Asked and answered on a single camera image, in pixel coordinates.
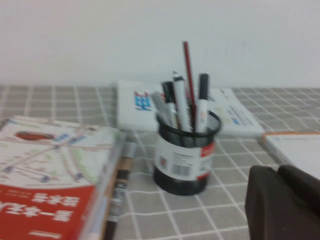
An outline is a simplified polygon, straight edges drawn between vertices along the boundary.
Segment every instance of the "label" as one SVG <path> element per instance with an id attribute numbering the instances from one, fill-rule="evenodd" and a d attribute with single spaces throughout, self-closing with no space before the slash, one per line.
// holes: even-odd
<path id="1" fill-rule="evenodd" d="M 185 148 L 173 145 L 158 135 L 155 166 L 165 175 L 183 181 L 205 178 L 211 168 L 215 145 Z"/>

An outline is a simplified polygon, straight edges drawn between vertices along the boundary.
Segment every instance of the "table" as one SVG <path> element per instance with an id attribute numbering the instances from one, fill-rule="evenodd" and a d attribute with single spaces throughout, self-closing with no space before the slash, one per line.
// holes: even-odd
<path id="1" fill-rule="evenodd" d="M 319 131 L 319 88 L 233 88 L 267 131 Z M 0 118 L 39 118 L 116 126 L 114 85 L 0 86 Z M 129 130 L 139 148 L 116 240 L 249 240 L 244 210 L 249 168 L 277 169 L 259 139 L 219 136 L 207 189 L 195 196 L 162 191 L 152 179 L 156 134 Z"/>

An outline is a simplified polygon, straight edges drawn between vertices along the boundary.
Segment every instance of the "black object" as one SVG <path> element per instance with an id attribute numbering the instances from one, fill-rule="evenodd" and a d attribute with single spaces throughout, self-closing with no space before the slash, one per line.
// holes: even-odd
<path id="1" fill-rule="evenodd" d="M 245 213 L 251 240 L 315 240 L 320 236 L 320 181 L 282 165 L 253 166 Z"/>
<path id="2" fill-rule="evenodd" d="M 162 89 L 166 103 L 176 103 L 174 83 L 172 81 L 166 81 L 162 83 Z"/>
<path id="3" fill-rule="evenodd" d="M 199 99 L 208 100 L 209 75 L 201 73 L 199 79 Z"/>
<path id="4" fill-rule="evenodd" d="M 208 112 L 207 132 L 187 132 L 173 128 L 164 123 L 163 119 L 156 115 L 158 121 L 158 134 L 165 141 L 184 148 L 200 148 L 214 142 L 215 135 L 221 129 L 220 118 L 213 112 Z M 172 178 L 154 167 L 153 179 L 155 183 L 168 193 L 188 196 L 201 192 L 207 185 L 208 176 L 200 180 L 180 180 Z"/>

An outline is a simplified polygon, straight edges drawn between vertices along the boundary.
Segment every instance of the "book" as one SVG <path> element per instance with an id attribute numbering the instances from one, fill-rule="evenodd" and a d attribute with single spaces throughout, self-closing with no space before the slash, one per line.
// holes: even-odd
<path id="1" fill-rule="evenodd" d="M 124 139 L 112 127 L 24 116 L 4 121 L 0 239 L 86 239 Z"/>
<path id="2" fill-rule="evenodd" d="M 293 165 L 320 180 L 320 133 L 266 133 L 263 143 L 281 164 Z"/>
<path id="3" fill-rule="evenodd" d="M 124 144 L 119 163 L 114 169 L 112 180 L 107 186 L 103 202 L 99 208 L 99 214 L 92 226 L 89 240 L 113 239 L 136 148 L 137 145 L 134 142 Z"/>
<path id="4" fill-rule="evenodd" d="M 120 80 L 117 93 L 117 127 L 123 130 L 156 131 L 156 109 L 150 94 L 163 93 L 160 83 Z M 194 88 L 195 99 L 198 88 Z M 261 137 L 265 132 L 230 88 L 210 88 L 208 110 L 222 121 L 221 135 Z"/>

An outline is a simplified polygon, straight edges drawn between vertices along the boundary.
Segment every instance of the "map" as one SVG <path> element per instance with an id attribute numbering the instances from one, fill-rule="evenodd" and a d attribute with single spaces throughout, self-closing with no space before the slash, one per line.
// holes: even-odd
<path id="1" fill-rule="evenodd" d="M 95 185 L 119 130 L 16 116 L 0 131 L 0 185 L 59 189 Z"/>

